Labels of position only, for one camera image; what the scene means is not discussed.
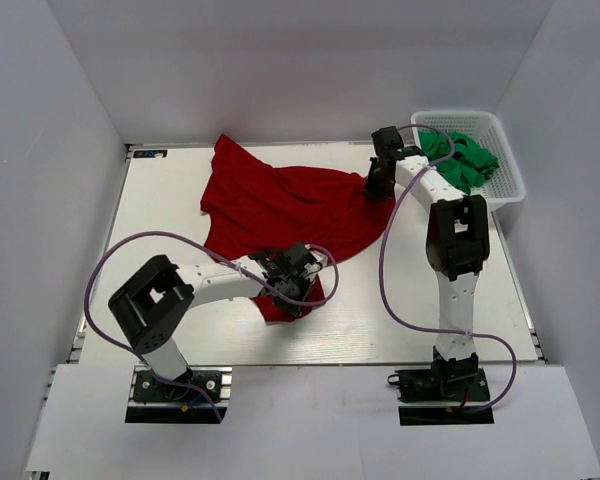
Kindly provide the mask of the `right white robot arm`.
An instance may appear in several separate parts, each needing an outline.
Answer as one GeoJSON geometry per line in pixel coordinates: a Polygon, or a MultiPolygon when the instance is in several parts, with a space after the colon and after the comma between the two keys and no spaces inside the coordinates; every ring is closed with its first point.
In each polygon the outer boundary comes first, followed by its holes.
{"type": "Polygon", "coordinates": [[[464,391],[470,372],[477,369],[473,339],[474,296],[484,262],[490,254],[486,200],[467,196],[451,186],[423,156],[377,156],[370,159],[365,194],[379,200],[403,187],[395,206],[411,194],[428,214],[425,253],[438,282],[439,326],[420,327],[392,310],[384,283],[385,250],[389,234],[384,233],[379,257],[379,286],[383,305],[392,319],[422,333],[436,336],[434,360],[439,367],[431,374],[433,390],[452,399],[464,391]]]}

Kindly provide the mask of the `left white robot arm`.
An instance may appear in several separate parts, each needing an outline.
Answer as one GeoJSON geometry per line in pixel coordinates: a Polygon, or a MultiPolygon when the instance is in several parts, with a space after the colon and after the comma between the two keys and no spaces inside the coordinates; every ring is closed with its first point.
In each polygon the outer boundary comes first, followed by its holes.
{"type": "Polygon", "coordinates": [[[187,311],[222,300],[273,298],[291,314],[308,300],[327,256],[297,243],[286,252],[243,256],[229,267],[221,263],[178,266],[165,255],[148,260],[109,299],[108,307],[133,353],[157,376],[157,387],[179,399],[191,387],[191,374],[173,334],[187,311]]]}

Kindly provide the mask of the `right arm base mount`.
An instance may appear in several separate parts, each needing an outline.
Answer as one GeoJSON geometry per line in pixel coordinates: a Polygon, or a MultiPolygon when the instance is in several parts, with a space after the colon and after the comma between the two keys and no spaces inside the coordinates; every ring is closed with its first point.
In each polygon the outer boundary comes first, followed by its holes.
{"type": "Polygon", "coordinates": [[[396,370],[387,384],[398,391],[399,423],[404,427],[494,422],[486,374],[475,353],[463,360],[445,360],[435,353],[429,367],[396,370]]]}

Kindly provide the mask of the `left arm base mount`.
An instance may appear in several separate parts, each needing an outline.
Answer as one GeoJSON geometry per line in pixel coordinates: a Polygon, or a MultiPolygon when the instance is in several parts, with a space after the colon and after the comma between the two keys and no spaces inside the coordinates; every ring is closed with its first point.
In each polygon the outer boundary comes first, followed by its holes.
{"type": "Polygon", "coordinates": [[[232,383],[231,367],[191,368],[180,383],[164,383],[146,367],[131,377],[125,422],[128,424],[217,425],[227,412],[232,383]]]}

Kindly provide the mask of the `red t-shirt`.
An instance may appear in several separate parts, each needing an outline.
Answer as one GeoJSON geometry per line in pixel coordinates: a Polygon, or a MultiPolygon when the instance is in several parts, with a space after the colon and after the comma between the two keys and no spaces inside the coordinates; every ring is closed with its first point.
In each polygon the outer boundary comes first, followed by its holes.
{"type": "Polygon", "coordinates": [[[356,173],[273,167],[226,135],[214,146],[200,201],[210,217],[205,247],[229,260],[297,242],[326,248],[343,262],[385,231],[395,199],[373,200],[356,173]]]}

